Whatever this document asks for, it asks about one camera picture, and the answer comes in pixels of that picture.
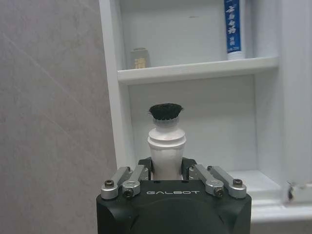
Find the gray tile wall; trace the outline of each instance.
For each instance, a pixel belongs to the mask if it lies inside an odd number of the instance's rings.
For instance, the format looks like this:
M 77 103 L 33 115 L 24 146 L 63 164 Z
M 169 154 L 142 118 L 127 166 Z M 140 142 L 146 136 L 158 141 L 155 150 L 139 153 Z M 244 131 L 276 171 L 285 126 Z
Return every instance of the gray tile wall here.
M 98 0 L 0 0 L 0 234 L 95 234 L 115 169 Z

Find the blue label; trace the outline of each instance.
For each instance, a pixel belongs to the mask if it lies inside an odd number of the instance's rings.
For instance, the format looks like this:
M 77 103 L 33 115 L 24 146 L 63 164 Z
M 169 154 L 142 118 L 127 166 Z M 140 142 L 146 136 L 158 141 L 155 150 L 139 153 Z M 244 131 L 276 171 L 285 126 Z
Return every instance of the blue label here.
M 239 0 L 224 0 L 228 53 L 241 51 Z

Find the screw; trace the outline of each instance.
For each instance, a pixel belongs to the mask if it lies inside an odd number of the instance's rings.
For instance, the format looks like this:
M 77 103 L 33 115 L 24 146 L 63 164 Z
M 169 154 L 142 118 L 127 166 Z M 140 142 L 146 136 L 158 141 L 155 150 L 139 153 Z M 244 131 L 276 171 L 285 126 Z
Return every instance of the screw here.
M 223 196 L 223 189 L 222 188 L 215 188 L 214 189 L 214 195 L 217 197 L 217 198 L 222 198 Z
M 132 189 L 126 189 L 124 192 L 123 192 L 123 196 L 127 199 L 131 199 L 132 196 L 133 196 L 133 190 Z
M 114 181 L 111 179 L 108 179 L 107 181 L 105 181 L 104 185 L 106 188 L 112 188 L 114 186 Z
M 243 186 L 243 181 L 241 179 L 233 179 L 233 185 Z

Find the blue toothpaste tube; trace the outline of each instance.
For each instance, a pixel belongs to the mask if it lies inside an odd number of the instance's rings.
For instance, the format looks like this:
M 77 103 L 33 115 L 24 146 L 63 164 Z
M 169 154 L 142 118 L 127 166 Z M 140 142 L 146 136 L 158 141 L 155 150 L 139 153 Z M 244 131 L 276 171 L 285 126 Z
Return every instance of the blue toothpaste tube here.
M 224 0 L 228 60 L 245 59 L 245 0 Z

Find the black brush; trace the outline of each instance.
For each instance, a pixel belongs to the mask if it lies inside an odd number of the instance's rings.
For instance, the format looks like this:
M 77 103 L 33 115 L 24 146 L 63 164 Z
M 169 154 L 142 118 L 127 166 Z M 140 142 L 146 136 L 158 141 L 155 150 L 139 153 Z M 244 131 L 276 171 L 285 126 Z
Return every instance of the black brush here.
M 150 108 L 149 112 L 156 120 L 170 120 L 178 117 L 183 107 L 174 103 L 164 103 L 154 105 Z

